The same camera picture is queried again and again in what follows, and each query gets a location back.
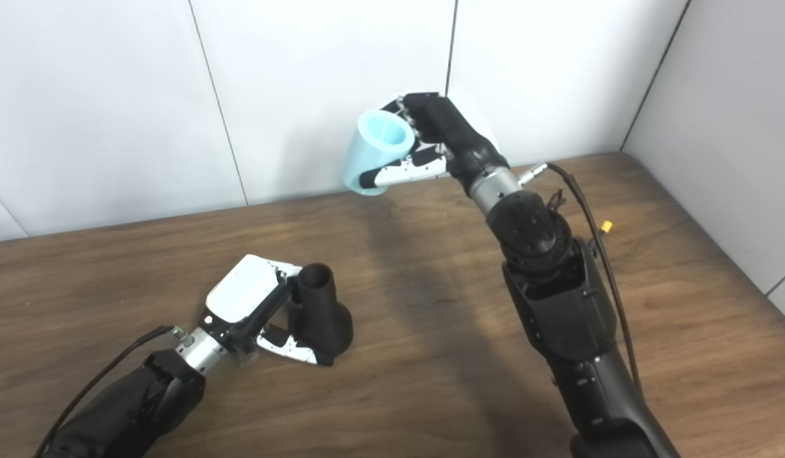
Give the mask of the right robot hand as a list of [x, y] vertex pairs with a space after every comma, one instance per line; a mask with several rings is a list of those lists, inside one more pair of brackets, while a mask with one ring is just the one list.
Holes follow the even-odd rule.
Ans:
[[413, 144], [401, 158], [358, 174], [361, 191], [436, 179], [444, 173], [469, 193], [474, 180], [510, 169], [494, 142], [477, 131], [459, 105], [436, 91], [399, 95], [380, 108], [405, 123]]

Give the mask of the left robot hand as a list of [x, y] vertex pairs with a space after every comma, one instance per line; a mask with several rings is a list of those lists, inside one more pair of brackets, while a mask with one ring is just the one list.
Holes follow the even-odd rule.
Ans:
[[240, 363], [265, 350], [330, 367], [352, 344], [354, 328], [328, 265], [301, 267], [248, 254], [207, 294], [193, 336], [183, 354], [194, 362], [210, 340], [212, 353], [233, 354]]

